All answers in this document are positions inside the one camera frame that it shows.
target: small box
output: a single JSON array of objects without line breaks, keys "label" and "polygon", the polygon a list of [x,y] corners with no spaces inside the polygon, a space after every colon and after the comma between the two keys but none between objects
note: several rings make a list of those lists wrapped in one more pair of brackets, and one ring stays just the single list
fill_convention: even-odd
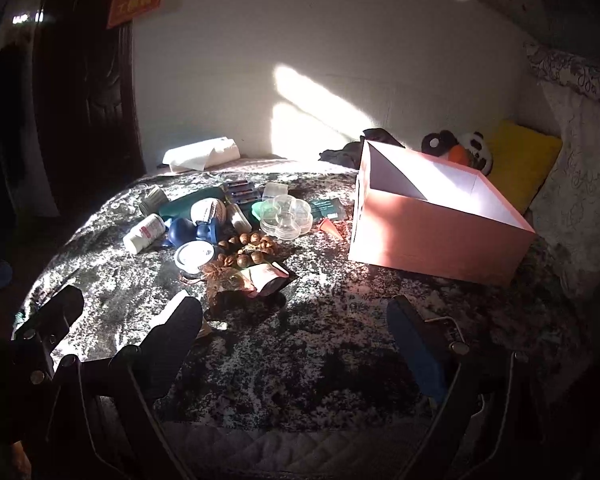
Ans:
[{"label": "small box", "polygon": [[289,186],[287,184],[279,184],[277,182],[267,182],[262,192],[262,201],[267,198],[275,198],[279,195],[289,194]]},{"label": "small box", "polygon": [[365,141],[350,260],[509,285],[535,236],[479,171]]}]

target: yellow pillow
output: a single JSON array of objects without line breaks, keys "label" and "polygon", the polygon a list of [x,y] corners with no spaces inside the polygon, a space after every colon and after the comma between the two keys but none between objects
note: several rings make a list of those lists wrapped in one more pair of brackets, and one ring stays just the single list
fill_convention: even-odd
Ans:
[{"label": "yellow pillow", "polygon": [[554,166],[562,141],[511,121],[500,122],[486,141],[493,156],[488,179],[523,214]]}]

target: white cylindrical container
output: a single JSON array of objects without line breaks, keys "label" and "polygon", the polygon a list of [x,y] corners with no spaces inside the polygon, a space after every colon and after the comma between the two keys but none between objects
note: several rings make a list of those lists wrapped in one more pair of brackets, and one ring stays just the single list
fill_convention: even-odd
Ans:
[{"label": "white cylindrical container", "polygon": [[147,193],[144,200],[140,203],[140,212],[143,216],[149,216],[151,213],[157,213],[162,204],[169,201],[160,186],[153,186]]},{"label": "white cylindrical container", "polygon": [[153,213],[134,226],[123,238],[122,243],[131,254],[138,254],[164,234],[166,227],[162,218]]},{"label": "white cylindrical container", "polygon": [[239,235],[251,232],[251,224],[236,204],[229,204],[226,207],[226,214]]}]

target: paper towel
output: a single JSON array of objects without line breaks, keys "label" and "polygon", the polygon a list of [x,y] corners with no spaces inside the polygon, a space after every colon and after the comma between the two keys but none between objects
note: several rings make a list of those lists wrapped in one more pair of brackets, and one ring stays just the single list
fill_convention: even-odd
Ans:
[{"label": "paper towel", "polygon": [[202,171],[238,158],[240,151],[234,140],[219,137],[172,148],[164,154],[162,163],[168,164],[171,171],[179,173],[188,170]]}]

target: white wall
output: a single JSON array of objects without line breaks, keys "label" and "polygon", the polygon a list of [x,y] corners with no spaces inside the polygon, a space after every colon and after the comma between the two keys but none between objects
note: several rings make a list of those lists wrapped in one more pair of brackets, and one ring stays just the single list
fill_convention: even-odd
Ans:
[{"label": "white wall", "polygon": [[514,114],[525,33],[476,0],[162,0],[134,20],[148,170],[233,137],[315,160],[383,126],[407,145]]}]

